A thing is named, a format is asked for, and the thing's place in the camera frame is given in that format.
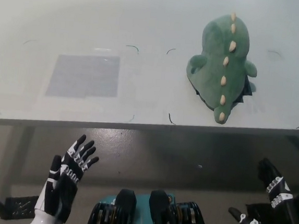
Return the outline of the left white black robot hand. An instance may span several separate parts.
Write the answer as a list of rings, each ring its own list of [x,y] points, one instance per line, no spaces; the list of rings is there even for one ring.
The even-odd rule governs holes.
[[[77,139],[63,156],[55,155],[45,185],[34,207],[34,218],[29,224],[64,224],[70,216],[78,191],[78,183],[98,157],[94,140],[85,142],[86,135]]]

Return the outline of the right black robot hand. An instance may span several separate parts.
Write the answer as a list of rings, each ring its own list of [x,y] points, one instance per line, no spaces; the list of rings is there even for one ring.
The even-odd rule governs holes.
[[[229,213],[239,224],[299,224],[299,207],[287,181],[267,159],[258,164],[258,178],[263,181],[269,203],[247,205],[248,214],[230,207]]]

